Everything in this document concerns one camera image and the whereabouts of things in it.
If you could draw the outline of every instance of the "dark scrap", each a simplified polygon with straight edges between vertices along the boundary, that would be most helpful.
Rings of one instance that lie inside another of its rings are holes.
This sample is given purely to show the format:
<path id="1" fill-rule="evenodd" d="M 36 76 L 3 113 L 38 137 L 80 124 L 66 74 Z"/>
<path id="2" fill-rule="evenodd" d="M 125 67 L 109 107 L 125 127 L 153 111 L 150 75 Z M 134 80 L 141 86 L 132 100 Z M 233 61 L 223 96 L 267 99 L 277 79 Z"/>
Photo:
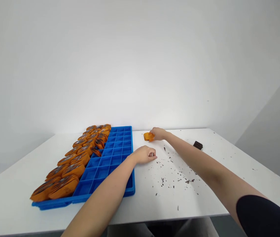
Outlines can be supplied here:
<path id="1" fill-rule="evenodd" d="M 197 149 L 201 150 L 203 148 L 203 145 L 200 142 L 195 141 L 194 147 L 196 147 Z"/>

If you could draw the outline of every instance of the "forearm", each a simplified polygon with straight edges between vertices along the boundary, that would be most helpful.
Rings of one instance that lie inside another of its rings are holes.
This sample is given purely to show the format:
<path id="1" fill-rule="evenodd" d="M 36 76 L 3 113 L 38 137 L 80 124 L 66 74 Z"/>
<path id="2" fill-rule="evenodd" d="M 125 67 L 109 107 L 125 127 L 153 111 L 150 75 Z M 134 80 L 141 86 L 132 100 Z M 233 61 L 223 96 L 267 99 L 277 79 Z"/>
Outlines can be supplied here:
<path id="1" fill-rule="evenodd" d="M 176 150 L 188 166 L 194 170 L 208 185 L 218 181 L 230 171 L 211 156 L 178 138 L 172 133 L 166 134 L 165 140 Z"/>
<path id="2" fill-rule="evenodd" d="M 132 155 L 94 191 L 64 231 L 62 237 L 100 236 L 118 209 L 136 162 Z"/>
<path id="3" fill-rule="evenodd" d="M 166 133 L 165 140 L 176 150 L 186 164 L 208 184 L 240 226 L 236 213 L 236 203 L 239 198 L 245 195 L 257 195 L 266 198 L 225 166 L 191 144 L 169 132 Z"/>

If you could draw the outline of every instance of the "white tabletop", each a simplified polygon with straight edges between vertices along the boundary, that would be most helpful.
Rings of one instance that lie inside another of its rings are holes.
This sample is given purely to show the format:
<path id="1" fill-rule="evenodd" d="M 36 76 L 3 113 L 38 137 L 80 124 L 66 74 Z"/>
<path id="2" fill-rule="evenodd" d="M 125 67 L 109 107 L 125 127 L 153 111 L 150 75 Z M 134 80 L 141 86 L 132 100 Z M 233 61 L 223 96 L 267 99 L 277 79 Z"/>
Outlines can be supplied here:
<path id="1" fill-rule="evenodd" d="M 166 141 L 146 142 L 144 132 L 132 132 L 134 150 L 142 145 L 151 146 L 156 149 L 158 159 L 135 168 L 136 193 L 123 198 L 111 224 L 228 213 Z M 280 177 L 224 138 L 210 129 L 171 132 L 191 144 L 202 143 L 205 153 L 280 206 Z M 68 226 L 83 203 L 40 211 L 31 206 L 29 197 L 79 136 L 57 134 L 0 174 L 0 235 L 64 230 Z M 186 179 L 190 180 L 189 184 L 185 183 Z"/>

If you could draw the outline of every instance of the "white wall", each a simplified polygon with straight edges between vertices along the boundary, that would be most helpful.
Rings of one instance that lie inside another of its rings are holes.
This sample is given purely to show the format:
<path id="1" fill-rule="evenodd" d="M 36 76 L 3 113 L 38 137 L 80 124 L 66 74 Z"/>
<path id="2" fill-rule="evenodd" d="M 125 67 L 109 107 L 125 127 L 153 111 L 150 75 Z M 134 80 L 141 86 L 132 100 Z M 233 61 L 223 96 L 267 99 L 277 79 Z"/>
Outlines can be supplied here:
<path id="1" fill-rule="evenodd" d="M 0 1 L 0 172 L 91 124 L 234 143 L 279 85 L 278 0 Z"/>
<path id="2" fill-rule="evenodd" d="M 280 87 L 236 146 L 280 176 Z"/>

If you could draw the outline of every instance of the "blue plastic tray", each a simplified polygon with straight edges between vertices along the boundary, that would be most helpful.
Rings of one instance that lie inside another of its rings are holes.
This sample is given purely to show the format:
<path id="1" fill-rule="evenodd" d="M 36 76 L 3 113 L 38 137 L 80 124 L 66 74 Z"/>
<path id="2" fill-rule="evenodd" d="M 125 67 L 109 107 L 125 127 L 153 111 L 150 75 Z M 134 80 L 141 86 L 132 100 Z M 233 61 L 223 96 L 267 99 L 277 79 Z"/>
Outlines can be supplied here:
<path id="1" fill-rule="evenodd" d="M 132 127 L 112 127 L 101 157 L 93 154 L 74 194 L 55 200 L 33 202 L 40 210 L 65 207 L 71 203 L 86 202 L 103 180 L 133 152 Z M 127 182 L 124 197 L 135 193 L 134 170 Z"/>

